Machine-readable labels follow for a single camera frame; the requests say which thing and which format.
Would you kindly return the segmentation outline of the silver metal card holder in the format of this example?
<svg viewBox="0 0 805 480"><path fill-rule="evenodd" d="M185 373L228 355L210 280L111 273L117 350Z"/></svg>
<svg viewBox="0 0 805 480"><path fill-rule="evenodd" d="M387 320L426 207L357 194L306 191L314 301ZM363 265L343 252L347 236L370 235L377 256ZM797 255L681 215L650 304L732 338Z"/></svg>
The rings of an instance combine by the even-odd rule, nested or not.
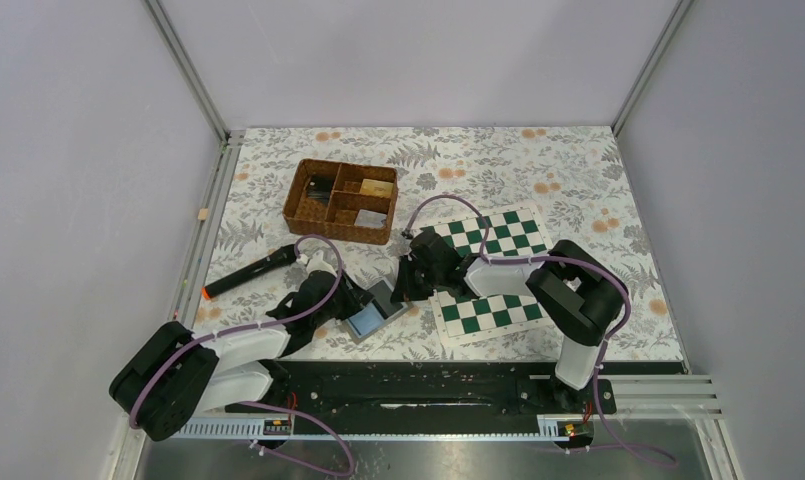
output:
<svg viewBox="0 0 805 480"><path fill-rule="evenodd" d="M413 308L411 302L391 300L393 286L387 277L377 281L367 291L373 295L373 299L360 312L342 322L342 327L356 344L362 343Z"/></svg>

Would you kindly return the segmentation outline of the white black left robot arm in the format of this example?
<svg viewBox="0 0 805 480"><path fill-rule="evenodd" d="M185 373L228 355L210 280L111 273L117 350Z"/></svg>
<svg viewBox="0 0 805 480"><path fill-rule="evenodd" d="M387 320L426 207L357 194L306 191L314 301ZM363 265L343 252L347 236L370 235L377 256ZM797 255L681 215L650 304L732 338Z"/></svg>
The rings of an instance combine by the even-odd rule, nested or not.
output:
<svg viewBox="0 0 805 480"><path fill-rule="evenodd" d="M159 327L111 381L110 397L150 439L175 435L195 415L244 401L274 411L288 385L264 366L305 347L329 320L369 310L375 294L347 274L314 271L255 323L197 334Z"/></svg>

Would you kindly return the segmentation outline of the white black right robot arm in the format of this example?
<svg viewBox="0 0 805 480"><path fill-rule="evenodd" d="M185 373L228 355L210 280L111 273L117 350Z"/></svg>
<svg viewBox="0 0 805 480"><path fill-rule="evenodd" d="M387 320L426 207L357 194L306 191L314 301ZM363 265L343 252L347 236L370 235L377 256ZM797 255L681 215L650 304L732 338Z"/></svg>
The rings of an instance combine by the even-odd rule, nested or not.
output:
<svg viewBox="0 0 805 480"><path fill-rule="evenodd" d="M399 258L394 302L422 301L445 291L456 299L534 298L564 337L551 386L553 402L575 412L591 398L607 343L625 326L631 300L625 284L572 241L546 255L492 257L459 254L437 233L410 238Z"/></svg>

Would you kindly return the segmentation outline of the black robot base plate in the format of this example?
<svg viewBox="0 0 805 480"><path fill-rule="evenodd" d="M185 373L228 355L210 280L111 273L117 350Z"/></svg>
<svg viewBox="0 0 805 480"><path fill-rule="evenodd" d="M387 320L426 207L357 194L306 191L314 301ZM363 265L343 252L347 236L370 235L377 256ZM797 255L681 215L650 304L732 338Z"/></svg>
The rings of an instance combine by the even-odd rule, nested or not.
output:
<svg viewBox="0 0 805 480"><path fill-rule="evenodd" d="M340 435L496 436L538 432L540 415L617 411L610 381L574 391L552 362L268 362L263 402L308 413Z"/></svg>

